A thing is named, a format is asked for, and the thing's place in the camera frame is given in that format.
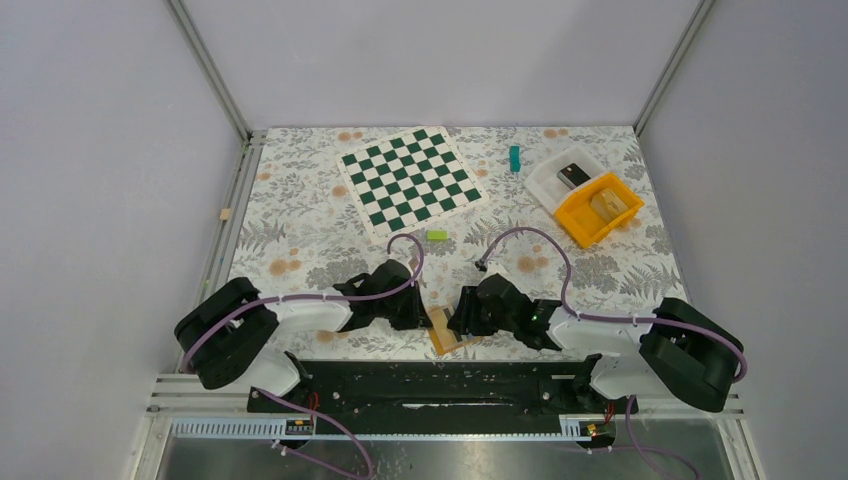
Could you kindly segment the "orange leather card holder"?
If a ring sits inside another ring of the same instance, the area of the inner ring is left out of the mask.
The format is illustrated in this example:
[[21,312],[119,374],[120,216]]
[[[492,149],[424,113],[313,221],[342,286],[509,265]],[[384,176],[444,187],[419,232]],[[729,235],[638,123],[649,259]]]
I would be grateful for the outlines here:
[[481,337],[460,334],[452,330],[448,323],[454,313],[455,309],[450,305],[433,307],[427,311],[431,322],[428,335],[437,356],[446,356],[453,351],[479,343],[482,340]]

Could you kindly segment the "gold cards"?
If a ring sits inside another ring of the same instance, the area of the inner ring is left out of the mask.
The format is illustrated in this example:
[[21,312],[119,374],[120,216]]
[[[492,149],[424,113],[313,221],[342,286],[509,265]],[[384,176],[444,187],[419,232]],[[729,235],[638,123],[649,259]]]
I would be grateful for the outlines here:
[[629,207],[611,189],[603,189],[590,200],[592,210],[604,221],[612,222],[625,214]]

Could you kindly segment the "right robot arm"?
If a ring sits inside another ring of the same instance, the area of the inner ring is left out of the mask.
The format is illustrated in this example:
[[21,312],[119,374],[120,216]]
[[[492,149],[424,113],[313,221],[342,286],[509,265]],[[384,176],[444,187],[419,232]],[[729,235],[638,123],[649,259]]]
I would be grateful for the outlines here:
[[589,412],[611,400],[658,394],[718,413],[746,368],[736,337],[671,297],[647,317],[604,316],[532,299],[494,274],[463,287],[448,327],[474,337],[510,332],[534,350],[587,352],[589,373],[575,382],[573,396]]

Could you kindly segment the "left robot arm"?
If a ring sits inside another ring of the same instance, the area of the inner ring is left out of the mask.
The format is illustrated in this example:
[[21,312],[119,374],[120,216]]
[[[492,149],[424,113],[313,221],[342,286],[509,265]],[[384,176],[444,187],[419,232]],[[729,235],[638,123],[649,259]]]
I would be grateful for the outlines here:
[[306,373],[293,355],[275,352],[281,336],[349,332],[385,319],[395,330],[429,328],[415,273],[389,259],[322,292],[262,297],[245,277],[227,282],[183,319],[174,336],[182,368],[207,390],[258,386],[288,411],[309,401]]

